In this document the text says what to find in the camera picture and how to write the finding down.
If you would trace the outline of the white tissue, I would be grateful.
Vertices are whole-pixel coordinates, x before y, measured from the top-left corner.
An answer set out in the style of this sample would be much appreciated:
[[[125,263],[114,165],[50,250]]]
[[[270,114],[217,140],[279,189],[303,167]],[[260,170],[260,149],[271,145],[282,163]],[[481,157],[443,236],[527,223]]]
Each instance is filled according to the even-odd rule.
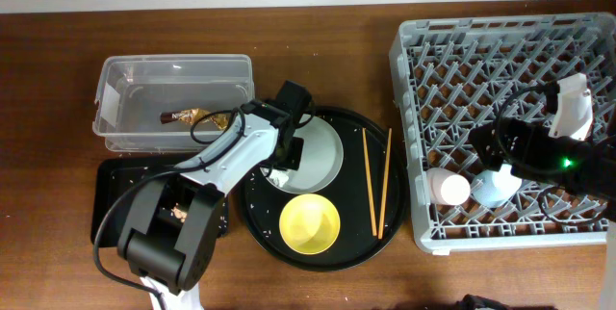
[[[263,175],[275,187],[282,188],[289,181],[289,174],[286,170],[275,168],[261,168]]]

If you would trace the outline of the grey plate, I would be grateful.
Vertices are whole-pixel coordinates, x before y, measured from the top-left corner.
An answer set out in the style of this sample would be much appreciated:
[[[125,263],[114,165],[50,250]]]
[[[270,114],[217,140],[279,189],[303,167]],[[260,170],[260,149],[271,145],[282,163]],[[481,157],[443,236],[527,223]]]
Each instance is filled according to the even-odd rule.
[[[295,137],[304,139],[298,170],[287,169],[289,181],[278,188],[289,194],[315,194],[329,185],[338,175],[343,159],[342,140],[324,119],[314,116]]]

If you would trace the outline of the blue cup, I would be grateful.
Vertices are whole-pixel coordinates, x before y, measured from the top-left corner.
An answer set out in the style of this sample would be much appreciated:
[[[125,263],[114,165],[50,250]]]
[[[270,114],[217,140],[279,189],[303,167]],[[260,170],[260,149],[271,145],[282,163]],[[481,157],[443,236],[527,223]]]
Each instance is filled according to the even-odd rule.
[[[471,184],[474,200],[488,208],[505,204],[523,183],[511,171],[511,165],[503,164],[498,171],[486,169],[478,174]]]

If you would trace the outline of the yellow bowl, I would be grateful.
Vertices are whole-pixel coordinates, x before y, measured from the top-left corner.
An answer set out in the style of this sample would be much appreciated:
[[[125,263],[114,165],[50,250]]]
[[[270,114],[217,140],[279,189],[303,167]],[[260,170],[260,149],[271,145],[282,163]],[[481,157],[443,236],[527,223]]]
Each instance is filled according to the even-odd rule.
[[[301,194],[291,199],[279,217],[283,242],[294,252],[316,255],[334,245],[341,231],[336,206],[319,194]]]

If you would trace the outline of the pink cup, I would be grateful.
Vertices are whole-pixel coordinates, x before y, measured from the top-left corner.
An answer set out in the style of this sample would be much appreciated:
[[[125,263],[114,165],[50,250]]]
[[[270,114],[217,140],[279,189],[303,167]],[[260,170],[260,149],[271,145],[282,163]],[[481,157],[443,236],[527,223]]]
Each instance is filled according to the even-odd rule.
[[[470,197],[469,181],[448,169],[430,168],[426,172],[426,180],[433,204],[455,206],[463,204]]]

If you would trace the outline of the gold snack wrapper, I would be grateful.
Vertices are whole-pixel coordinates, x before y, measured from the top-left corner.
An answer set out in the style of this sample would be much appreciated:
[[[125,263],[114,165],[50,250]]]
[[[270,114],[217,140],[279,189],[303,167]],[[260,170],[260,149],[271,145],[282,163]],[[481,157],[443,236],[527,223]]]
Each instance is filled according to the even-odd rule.
[[[168,124],[180,121],[189,125],[200,123],[211,123],[218,130],[224,130],[229,124],[230,111],[210,112],[201,108],[193,108],[176,112],[165,112],[160,114],[160,122]]]

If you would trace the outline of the food scraps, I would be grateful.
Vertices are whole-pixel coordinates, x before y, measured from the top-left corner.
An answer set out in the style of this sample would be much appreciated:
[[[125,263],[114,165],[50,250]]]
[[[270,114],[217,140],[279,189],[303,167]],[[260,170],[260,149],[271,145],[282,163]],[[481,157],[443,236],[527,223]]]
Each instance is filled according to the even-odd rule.
[[[178,206],[172,208],[171,213],[176,219],[180,220],[181,223],[184,223],[188,217],[188,213]]]

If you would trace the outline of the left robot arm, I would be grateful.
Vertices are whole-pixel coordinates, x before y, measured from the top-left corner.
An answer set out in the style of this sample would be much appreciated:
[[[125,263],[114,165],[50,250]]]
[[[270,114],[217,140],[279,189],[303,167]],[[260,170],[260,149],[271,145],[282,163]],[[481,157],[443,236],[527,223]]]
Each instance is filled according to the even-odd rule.
[[[311,99],[246,103],[228,112],[226,130],[209,146],[146,176],[115,202],[130,205],[117,253],[154,308],[199,308],[197,284],[214,251],[225,198],[253,168],[295,160],[295,130],[314,113]]]

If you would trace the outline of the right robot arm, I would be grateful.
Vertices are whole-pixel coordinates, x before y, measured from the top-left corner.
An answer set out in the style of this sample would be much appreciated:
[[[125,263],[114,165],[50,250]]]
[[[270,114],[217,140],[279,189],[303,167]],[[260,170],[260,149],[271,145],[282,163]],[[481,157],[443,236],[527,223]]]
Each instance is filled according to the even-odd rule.
[[[595,144],[553,138],[547,127],[504,118],[472,129],[469,141],[485,168],[510,165],[511,173],[524,180],[602,199],[607,206],[598,218],[615,220],[614,137]]]

